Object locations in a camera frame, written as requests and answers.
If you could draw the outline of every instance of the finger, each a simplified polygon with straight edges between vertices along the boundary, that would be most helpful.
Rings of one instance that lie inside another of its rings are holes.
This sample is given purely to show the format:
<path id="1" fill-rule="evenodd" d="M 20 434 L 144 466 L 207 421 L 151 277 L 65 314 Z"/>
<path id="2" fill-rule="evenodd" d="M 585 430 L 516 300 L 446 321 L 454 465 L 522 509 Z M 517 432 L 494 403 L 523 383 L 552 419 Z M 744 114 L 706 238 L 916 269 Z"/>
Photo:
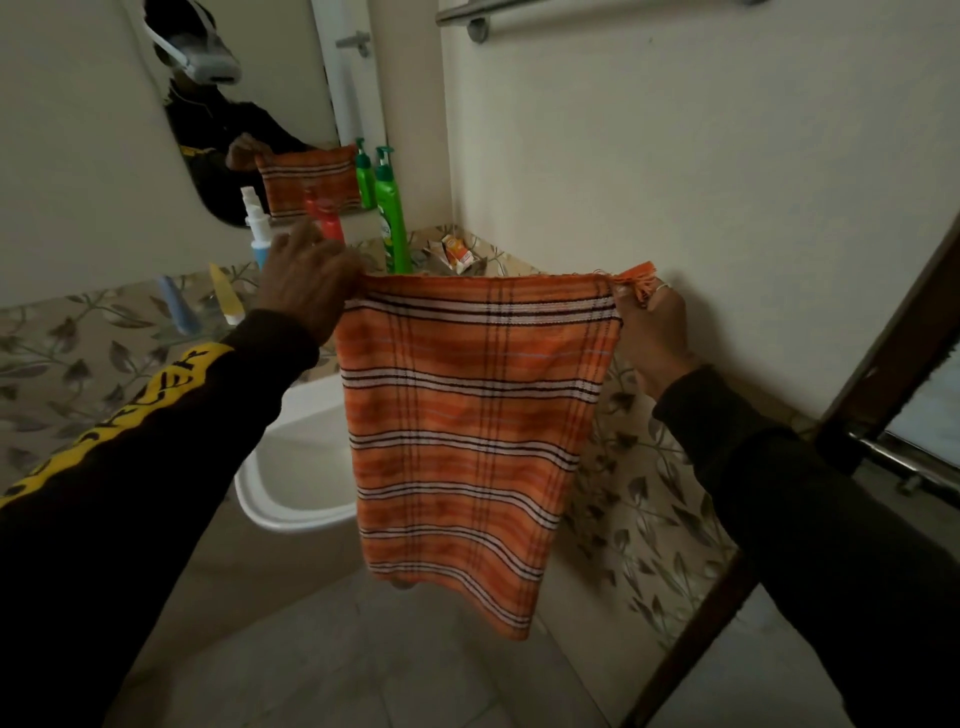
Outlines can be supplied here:
<path id="1" fill-rule="evenodd" d="M 270 242 L 270 252 L 279 255 L 288 245 L 290 245 L 290 233 L 281 232 L 274 235 L 274 239 Z"/>
<path id="2" fill-rule="evenodd" d="M 631 321 L 643 313 L 640 301 L 636 299 L 633 286 L 615 284 L 613 286 L 613 302 L 616 311 L 624 321 Z"/>
<path id="3" fill-rule="evenodd" d="M 363 257 L 352 248 L 341 251 L 324 266 L 323 298 L 338 308 L 360 292 Z"/>
<path id="4" fill-rule="evenodd" d="M 661 288 L 647 301 L 647 310 L 651 313 L 656 311 L 658 315 L 668 314 L 677 309 L 686 309 L 686 301 L 673 288 Z"/>
<path id="5" fill-rule="evenodd" d="M 313 218 L 304 217 L 290 230 L 290 244 L 287 247 L 287 254 L 299 255 L 320 239 L 320 231 L 314 224 Z"/>
<path id="6" fill-rule="evenodd" d="M 300 255 L 304 263 L 322 268 L 328 260 L 335 255 L 339 255 L 345 249 L 346 246 L 341 240 L 321 240 Z"/>

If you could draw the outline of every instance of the mirror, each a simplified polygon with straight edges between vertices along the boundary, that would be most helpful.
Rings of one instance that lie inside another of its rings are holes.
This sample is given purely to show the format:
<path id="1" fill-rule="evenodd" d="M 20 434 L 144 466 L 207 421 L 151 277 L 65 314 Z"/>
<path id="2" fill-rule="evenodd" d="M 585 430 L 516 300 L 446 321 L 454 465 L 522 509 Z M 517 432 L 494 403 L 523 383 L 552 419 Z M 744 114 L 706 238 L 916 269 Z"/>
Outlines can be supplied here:
<path id="1" fill-rule="evenodd" d="M 190 178 L 243 226 L 251 186 L 275 221 L 304 196 L 361 209 L 352 146 L 386 143 L 367 0 L 120 0 Z"/>

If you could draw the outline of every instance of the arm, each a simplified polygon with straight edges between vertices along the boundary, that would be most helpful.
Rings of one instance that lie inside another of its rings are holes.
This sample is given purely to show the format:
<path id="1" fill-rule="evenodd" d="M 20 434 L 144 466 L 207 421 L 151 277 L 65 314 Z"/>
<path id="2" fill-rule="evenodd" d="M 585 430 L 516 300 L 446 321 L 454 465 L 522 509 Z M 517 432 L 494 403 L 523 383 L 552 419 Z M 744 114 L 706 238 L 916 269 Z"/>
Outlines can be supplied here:
<path id="1" fill-rule="evenodd" d="M 236 157 L 234 145 L 231 145 L 230 149 Z M 200 194 L 200 199 L 217 219 L 230 225 L 245 225 L 247 208 L 240 192 L 241 187 L 253 187 L 261 200 L 267 199 L 263 178 L 256 171 L 255 162 L 252 163 L 252 171 L 234 170 L 228 166 L 230 161 L 228 155 L 215 149 L 198 150 L 180 147 L 180 151 L 187 169 L 190 170 L 190 178 Z"/>
<path id="2" fill-rule="evenodd" d="M 308 223 L 275 241 L 261 308 L 223 343 L 187 352 L 0 498 L 4 715 L 103 719 L 234 473 L 351 292 L 358 257 L 314 236 Z"/>
<path id="3" fill-rule="evenodd" d="M 288 152 L 306 152 L 313 147 L 304 144 L 291 133 L 281 127 L 273 116 L 257 104 L 243 105 L 248 115 L 246 131 L 258 141 L 267 144 L 275 155 L 285 155 Z"/>
<path id="4" fill-rule="evenodd" d="M 685 347 L 683 299 L 662 294 L 647 310 L 618 299 L 628 353 L 659 398 L 654 416 L 684 447 L 780 611 L 816 649 L 851 719 L 914 723 L 944 710 L 956 700 L 960 566 L 698 368 Z"/>

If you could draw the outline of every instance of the floor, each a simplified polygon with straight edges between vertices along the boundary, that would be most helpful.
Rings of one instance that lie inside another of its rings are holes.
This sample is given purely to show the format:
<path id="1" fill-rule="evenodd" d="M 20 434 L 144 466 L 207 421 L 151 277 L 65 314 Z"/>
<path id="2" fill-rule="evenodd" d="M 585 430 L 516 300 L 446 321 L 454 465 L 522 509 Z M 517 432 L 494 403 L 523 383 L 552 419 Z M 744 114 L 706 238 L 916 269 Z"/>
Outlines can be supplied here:
<path id="1" fill-rule="evenodd" d="M 960 511 L 924 492 L 904 496 L 873 463 L 854 475 L 867 491 L 960 559 Z M 813 648 L 760 587 L 670 696 L 650 728 L 850 728 Z"/>
<path id="2" fill-rule="evenodd" d="M 856 479 L 960 558 L 960 511 Z M 650 728 L 850 728 L 813 649 L 758 588 Z M 603 728 L 553 640 L 498 637 L 457 595 L 359 571 L 121 693 L 108 728 Z"/>
<path id="3" fill-rule="evenodd" d="M 605 728 L 553 640 L 364 570 L 127 688 L 108 728 Z"/>

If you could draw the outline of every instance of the yellow tube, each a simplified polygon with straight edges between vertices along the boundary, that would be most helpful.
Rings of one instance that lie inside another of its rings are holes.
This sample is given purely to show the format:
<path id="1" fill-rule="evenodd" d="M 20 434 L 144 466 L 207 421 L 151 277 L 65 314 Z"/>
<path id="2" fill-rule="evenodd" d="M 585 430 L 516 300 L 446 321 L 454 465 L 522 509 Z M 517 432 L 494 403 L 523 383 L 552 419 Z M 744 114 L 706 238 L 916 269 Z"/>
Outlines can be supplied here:
<path id="1" fill-rule="evenodd" d="M 240 303 L 224 272 L 213 263 L 210 263 L 210 279 L 213 280 L 213 292 L 217 296 L 220 310 L 224 312 L 224 318 L 227 319 L 228 324 L 235 327 L 246 316 L 243 304 Z"/>

